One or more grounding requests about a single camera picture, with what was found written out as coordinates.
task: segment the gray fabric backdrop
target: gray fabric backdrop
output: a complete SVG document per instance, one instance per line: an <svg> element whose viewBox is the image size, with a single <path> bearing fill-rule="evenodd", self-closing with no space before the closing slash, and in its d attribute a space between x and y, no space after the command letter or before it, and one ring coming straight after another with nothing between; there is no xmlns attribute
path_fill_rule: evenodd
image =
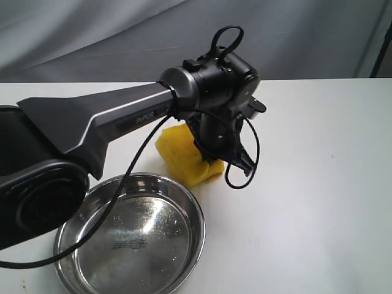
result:
<svg viewBox="0 0 392 294"><path fill-rule="evenodd" d="M0 80L156 80L166 68L205 53L215 31L228 24L245 29L237 52L264 79L351 78L361 69L388 3L389 0L186 0L62 57L36 66L24 63L8 67ZM94 30L110 21L104 16L103 10L95 18ZM64 46L69 47L68 42L65 40Z"/></svg>

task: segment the stainless steel bowl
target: stainless steel bowl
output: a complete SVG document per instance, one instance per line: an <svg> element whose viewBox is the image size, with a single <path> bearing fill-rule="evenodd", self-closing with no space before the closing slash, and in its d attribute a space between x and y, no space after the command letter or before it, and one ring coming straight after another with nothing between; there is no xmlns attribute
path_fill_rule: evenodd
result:
<svg viewBox="0 0 392 294"><path fill-rule="evenodd" d="M121 178L90 190L79 212L59 229L55 254L94 225ZM198 262L205 223L192 193L161 175L134 173L126 181L96 234L56 264L70 293L167 294L186 280Z"/></svg>

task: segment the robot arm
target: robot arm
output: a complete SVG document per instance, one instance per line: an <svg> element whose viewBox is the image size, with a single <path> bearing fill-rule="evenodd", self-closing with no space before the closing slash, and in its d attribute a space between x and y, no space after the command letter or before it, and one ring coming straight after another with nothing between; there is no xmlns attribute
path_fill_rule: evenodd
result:
<svg viewBox="0 0 392 294"><path fill-rule="evenodd" d="M266 110L252 97L260 79L234 47L217 47L216 41L206 55L166 70L157 83L0 107L0 249L72 217L88 190L88 173L102 176L108 143L169 112L187 122L206 160L222 159L251 173L255 163L239 133L244 117Z"/></svg>

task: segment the yellow sponge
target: yellow sponge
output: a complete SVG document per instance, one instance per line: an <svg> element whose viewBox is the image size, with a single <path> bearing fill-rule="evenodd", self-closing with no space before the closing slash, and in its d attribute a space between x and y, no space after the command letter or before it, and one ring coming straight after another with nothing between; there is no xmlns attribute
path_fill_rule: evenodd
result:
<svg viewBox="0 0 392 294"><path fill-rule="evenodd" d="M168 164L174 179L188 188L220 175L225 169L222 160L213 164L203 160L186 124L163 130L156 141L156 148Z"/></svg>

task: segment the white table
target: white table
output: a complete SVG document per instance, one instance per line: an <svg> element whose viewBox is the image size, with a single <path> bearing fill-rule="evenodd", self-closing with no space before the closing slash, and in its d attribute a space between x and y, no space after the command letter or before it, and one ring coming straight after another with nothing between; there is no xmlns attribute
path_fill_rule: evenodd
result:
<svg viewBox="0 0 392 294"><path fill-rule="evenodd" d="M0 101L129 85L135 84L0 84ZM255 97L268 107L254 121L260 168L246 190L231 190L223 179L194 189L206 243L177 293L391 293L392 79L264 81ZM125 172L152 128L110 145L103 179ZM254 154L247 127L242 138ZM167 173L153 143L135 171ZM232 180L244 178L233 172ZM54 235L4 250L0 258L48 257ZM1 293L66 292L53 266L1 269L0 285Z"/></svg>

